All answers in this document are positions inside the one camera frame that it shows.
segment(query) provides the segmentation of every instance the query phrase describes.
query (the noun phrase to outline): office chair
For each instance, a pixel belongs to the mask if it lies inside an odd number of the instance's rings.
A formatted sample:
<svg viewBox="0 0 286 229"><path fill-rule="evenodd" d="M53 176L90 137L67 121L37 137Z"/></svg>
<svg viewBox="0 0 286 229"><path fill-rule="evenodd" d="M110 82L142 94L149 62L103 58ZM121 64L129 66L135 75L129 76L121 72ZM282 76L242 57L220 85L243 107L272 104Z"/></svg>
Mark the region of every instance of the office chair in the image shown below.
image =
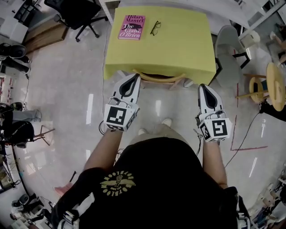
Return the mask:
<svg viewBox="0 0 286 229"><path fill-rule="evenodd" d="M81 27L76 36L76 42L80 41L78 37L87 26L94 33L95 37L99 38L91 23L102 19L108 20L107 17L93 18L101 9L95 0L93 2L88 0L45 0L44 3L60 13L61 17L58 14L55 15L54 21L61 22L73 30Z"/></svg>

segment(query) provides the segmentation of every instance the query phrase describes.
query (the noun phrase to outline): book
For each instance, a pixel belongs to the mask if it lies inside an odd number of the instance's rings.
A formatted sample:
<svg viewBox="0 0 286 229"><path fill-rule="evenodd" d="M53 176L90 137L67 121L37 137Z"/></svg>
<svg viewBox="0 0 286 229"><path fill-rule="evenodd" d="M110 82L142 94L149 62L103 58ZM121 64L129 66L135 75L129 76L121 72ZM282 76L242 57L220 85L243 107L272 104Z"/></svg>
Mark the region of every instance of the book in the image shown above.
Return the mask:
<svg viewBox="0 0 286 229"><path fill-rule="evenodd" d="M126 15L120 28L118 39L140 40L145 16Z"/></svg>

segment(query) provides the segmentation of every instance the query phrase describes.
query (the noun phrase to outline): glossy floor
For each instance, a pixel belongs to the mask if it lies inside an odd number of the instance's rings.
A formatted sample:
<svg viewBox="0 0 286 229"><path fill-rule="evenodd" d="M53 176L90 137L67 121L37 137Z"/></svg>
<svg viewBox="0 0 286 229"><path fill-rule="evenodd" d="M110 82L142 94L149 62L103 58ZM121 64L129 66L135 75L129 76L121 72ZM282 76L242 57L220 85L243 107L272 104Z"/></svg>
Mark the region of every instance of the glossy floor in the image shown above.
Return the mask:
<svg viewBox="0 0 286 229"><path fill-rule="evenodd" d="M19 165L29 191L53 202L59 199L55 187L64 186L74 171L78 174L90 153L101 138L98 125L102 121L102 98L104 103L111 95L114 83L120 76L104 82L102 94L102 65L106 38L110 34L108 22L95 23L101 34L99 39L86 30L81 42L74 40L76 31L70 30L67 38L35 52L30 74L29 92L26 98L29 110L39 109L42 122L34 123L35 133L41 125L55 128L47 135L48 146L43 140L28 143L27 149L16 149ZM248 73L265 74L271 61L264 44L249 49L251 62L244 69ZM237 101L235 95L248 91L246 79L238 87L223 89L216 81L212 87L223 99L227 115L235 125L235 135L221 142L223 162L236 153L246 131L258 113L258 105L250 99ZM18 77L15 86L15 101L25 98L27 80ZM126 147L143 127L149 132L154 124L165 118L173 119L173 128L185 137L196 152L198 138L195 116L199 112L197 86L183 88L179 85L168 90L164 85L147 85L140 91L138 117L128 132L124 133L121 147ZM236 186L249 208L258 194L277 177L286 158L285 128L283 121L267 114L259 114L248 136L231 163L227 166L230 186Z"/></svg>

